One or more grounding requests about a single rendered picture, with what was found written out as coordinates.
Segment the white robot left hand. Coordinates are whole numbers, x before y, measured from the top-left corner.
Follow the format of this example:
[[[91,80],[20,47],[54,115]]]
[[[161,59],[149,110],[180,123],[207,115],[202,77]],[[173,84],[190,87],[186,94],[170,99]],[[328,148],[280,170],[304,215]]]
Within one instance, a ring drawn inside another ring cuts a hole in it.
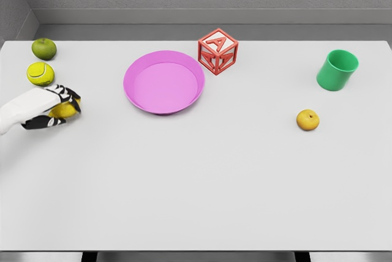
[[[75,91],[61,84],[53,84],[44,88],[35,87],[5,105],[16,106],[20,116],[17,124],[21,124],[26,130],[35,130],[65,124],[65,119],[53,118],[46,115],[45,112],[60,103],[70,102],[80,113],[78,99],[80,96]]]

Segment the yellow lemon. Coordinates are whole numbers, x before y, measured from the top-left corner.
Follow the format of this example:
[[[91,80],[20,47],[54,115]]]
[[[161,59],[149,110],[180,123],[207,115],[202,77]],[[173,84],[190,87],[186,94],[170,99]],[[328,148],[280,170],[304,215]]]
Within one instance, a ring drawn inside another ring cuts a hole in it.
[[[58,119],[70,118],[77,114],[77,110],[70,102],[60,103],[49,112],[49,116]]]

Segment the pink round plate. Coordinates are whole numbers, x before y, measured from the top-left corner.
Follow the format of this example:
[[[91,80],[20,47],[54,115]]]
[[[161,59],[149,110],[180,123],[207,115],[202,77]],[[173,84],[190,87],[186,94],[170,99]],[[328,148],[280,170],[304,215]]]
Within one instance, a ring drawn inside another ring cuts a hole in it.
[[[136,107],[172,114],[191,106],[205,86],[200,64],[187,54],[162,50],[145,54],[126,70],[123,88]]]

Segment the yellow tennis ball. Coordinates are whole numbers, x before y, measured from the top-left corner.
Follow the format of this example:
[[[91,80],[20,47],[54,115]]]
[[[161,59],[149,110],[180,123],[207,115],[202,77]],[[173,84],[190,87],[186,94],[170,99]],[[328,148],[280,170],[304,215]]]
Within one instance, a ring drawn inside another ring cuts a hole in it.
[[[26,76],[32,84],[46,87],[54,81],[55,71],[46,62],[35,62],[27,68]]]

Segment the green apple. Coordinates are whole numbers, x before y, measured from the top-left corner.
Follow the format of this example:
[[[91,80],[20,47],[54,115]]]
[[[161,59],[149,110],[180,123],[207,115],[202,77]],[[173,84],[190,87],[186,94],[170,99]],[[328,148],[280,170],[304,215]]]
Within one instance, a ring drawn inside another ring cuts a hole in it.
[[[51,60],[57,53],[57,47],[54,41],[46,38],[33,41],[31,50],[37,58],[45,61]]]

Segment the red letter block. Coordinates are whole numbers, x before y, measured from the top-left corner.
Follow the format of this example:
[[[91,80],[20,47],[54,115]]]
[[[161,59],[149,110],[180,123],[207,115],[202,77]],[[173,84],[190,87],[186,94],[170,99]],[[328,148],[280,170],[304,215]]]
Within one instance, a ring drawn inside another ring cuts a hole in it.
[[[198,40],[198,61],[218,75],[236,62],[239,42],[220,28]]]

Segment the yellow-brown pear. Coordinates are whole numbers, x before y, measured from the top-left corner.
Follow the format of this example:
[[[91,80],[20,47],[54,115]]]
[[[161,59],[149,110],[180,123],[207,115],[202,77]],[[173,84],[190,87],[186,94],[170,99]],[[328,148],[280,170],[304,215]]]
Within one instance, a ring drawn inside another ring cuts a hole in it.
[[[310,131],[319,126],[320,118],[314,110],[305,109],[297,114],[296,123],[301,129]]]

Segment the green cup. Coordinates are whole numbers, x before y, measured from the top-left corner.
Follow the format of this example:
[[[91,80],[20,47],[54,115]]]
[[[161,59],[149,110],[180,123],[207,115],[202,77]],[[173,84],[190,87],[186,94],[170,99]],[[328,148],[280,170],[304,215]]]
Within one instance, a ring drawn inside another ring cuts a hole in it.
[[[358,58],[351,52],[333,50],[316,76],[317,83],[328,91],[340,91],[358,66]]]

